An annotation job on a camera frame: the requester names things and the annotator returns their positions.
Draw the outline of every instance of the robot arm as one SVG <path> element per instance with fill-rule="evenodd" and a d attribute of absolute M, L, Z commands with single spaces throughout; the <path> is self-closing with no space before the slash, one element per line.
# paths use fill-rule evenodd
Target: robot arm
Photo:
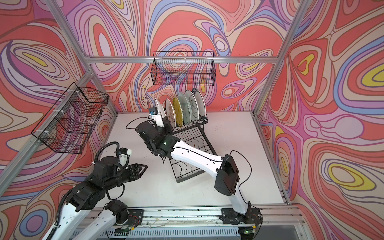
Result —
<path fill-rule="evenodd" d="M 161 119 L 157 107 L 150 108 L 150 119 L 156 122 L 154 127 L 149 122 L 140 123 L 136 132 L 141 136 L 147 148 L 155 155 L 181 160 L 192 164 L 215 178 L 215 189 L 229 196 L 233 209 L 246 217 L 250 206 L 241 197 L 238 189 L 238 169 L 233 158 L 211 155 L 189 146 L 179 138 L 172 136 L 169 121 Z"/>
<path fill-rule="evenodd" d="M 97 202 L 106 194 L 109 197 L 108 190 L 120 187 L 126 182 L 135 181 L 144 174 L 148 168 L 147 165 L 128 165 L 127 156 L 124 156 L 127 153 L 126 149 L 121 149 L 119 153 L 119 158 L 108 156 L 94 162 L 93 172 L 63 196 L 57 212 L 59 216 L 57 225 L 51 226 L 43 240 L 68 240 Z M 124 165 L 126 163 L 128 166 L 123 168 L 120 163 Z M 76 239 L 96 239 L 113 224 L 124 223 L 128 215 L 127 206 L 124 203 L 112 200 L 99 217 Z"/>

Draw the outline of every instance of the yellow plate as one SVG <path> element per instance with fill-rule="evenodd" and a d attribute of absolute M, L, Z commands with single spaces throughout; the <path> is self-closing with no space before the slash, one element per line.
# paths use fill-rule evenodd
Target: yellow plate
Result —
<path fill-rule="evenodd" d="M 183 110 L 177 98 L 173 99 L 173 108 L 175 109 L 176 123 L 179 127 L 183 126 Z"/>

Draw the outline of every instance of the hanging wire basket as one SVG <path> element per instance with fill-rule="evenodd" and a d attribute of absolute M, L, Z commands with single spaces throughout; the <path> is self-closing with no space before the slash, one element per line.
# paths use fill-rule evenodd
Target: hanging wire basket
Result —
<path fill-rule="evenodd" d="M 153 85 L 214 86 L 213 51 L 154 51 Z"/>
<path fill-rule="evenodd" d="M 106 93 L 94 88 L 77 87 L 48 126 L 37 135 L 35 129 L 40 121 L 31 134 L 54 152 L 80 154 L 107 106 L 108 99 Z"/>

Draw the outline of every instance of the dish rack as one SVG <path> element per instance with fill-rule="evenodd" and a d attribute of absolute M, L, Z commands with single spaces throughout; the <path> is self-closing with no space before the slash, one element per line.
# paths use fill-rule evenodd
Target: dish rack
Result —
<path fill-rule="evenodd" d="M 108 99 L 106 93 L 94 88 L 77 87 L 48 126 L 42 131 L 35 131 L 49 112 L 31 134 L 54 152 L 81 154 Z"/>
<path fill-rule="evenodd" d="M 205 116 L 205 120 L 202 122 L 196 124 L 185 124 L 182 127 L 176 127 L 173 135 L 194 148 L 217 155 L 215 149 L 212 147 L 212 144 L 205 135 L 204 126 L 206 123 L 208 123 L 207 116 Z M 176 182 L 178 183 L 204 172 L 200 168 L 183 161 L 176 161 L 175 159 L 170 159 L 169 161 L 172 166 Z"/>

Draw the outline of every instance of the wire basket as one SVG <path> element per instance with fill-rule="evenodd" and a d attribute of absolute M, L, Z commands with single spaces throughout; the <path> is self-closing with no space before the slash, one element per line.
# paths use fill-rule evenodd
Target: wire basket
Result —
<path fill-rule="evenodd" d="M 204 122 L 198 124 L 186 124 L 182 127 L 177 127 L 173 135 L 183 140 L 189 146 L 197 148 L 203 152 L 217 155 L 215 149 L 205 135 L 204 124 L 206 123 L 208 123 L 208 118 L 206 118 Z M 169 161 L 177 183 L 183 182 L 204 172 L 202 169 L 183 161 L 175 159 L 170 159 Z"/>
<path fill-rule="evenodd" d="M 35 135 L 35 129 L 32 135 L 54 152 L 81 154 L 108 99 L 106 93 L 96 89 L 77 87 L 40 135 Z"/>
<path fill-rule="evenodd" d="M 213 51 L 154 51 L 153 85 L 214 86 Z"/>

